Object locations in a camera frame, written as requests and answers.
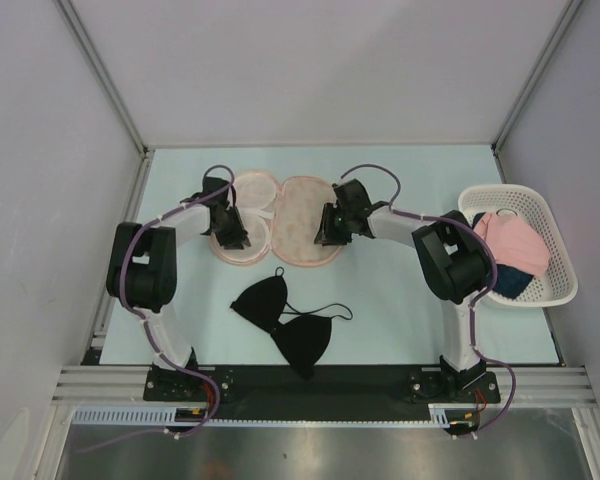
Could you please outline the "pink patterned laundry bag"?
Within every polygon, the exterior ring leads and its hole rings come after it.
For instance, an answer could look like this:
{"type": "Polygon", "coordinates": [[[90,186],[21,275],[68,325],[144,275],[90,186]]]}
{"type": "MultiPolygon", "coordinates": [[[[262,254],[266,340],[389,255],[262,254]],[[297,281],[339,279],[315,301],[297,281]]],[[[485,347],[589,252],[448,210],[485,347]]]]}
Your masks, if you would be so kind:
{"type": "Polygon", "coordinates": [[[322,209],[336,196],[326,181],[313,176],[294,176],[280,183],[273,174],[251,170],[236,177],[237,209],[250,245],[227,250],[212,237],[209,245],[222,261],[252,266],[269,254],[297,267],[315,268],[333,261],[339,246],[314,243],[322,209]]]}

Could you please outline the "black bra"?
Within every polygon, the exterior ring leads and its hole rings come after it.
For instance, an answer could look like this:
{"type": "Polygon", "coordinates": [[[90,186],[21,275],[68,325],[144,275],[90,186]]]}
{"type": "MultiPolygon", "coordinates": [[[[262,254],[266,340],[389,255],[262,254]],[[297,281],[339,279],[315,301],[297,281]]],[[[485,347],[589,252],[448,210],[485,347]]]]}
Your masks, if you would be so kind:
{"type": "Polygon", "coordinates": [[[315,365],[331,341],[333,320],[352,321],[352,310],[332,303],[316,310],[301,312],[288,301],[285,270],[246,288],[230,309],[269,335],[291,370],[305,381],[315,375],[315,365]]]}

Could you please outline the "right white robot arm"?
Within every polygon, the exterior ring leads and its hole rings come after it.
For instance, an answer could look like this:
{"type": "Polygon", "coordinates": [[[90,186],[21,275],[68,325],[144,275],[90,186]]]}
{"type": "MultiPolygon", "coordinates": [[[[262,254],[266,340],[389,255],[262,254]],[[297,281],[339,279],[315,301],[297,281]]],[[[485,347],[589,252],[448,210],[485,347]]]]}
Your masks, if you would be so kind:
{"type": "Polygon", "coordinates": [[[477,352],[475,307],[493,287],[497,265],[485,241],[457,210],[435,217],[373,203],[357,179],[332,189],[335,201],[323,206],[314,243],[344,246],[359,235],[415,249],[424,280],[444,307],[442,391],[453,401],[466,400],[487,363],[477,352]]]}

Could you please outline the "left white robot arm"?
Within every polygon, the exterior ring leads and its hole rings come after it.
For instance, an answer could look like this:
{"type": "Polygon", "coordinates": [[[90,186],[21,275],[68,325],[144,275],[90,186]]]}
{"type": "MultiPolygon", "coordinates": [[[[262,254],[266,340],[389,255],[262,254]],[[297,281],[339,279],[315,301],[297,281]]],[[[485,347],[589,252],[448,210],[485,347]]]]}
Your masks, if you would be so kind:
{"type": "Polygon", "coordinates": [[[194,347],[179,331],[170,304],[177,290],[177,250],[197,237],[213,237],[225,250],[243,250],[249,237],[236,206],[234,177],[203,176],[202,190],[145,224],[116,227],[106,290],[136,317],[155,359],[170,370],[166,387],[177,398],[194,397],[201,387],[194,347]]]}

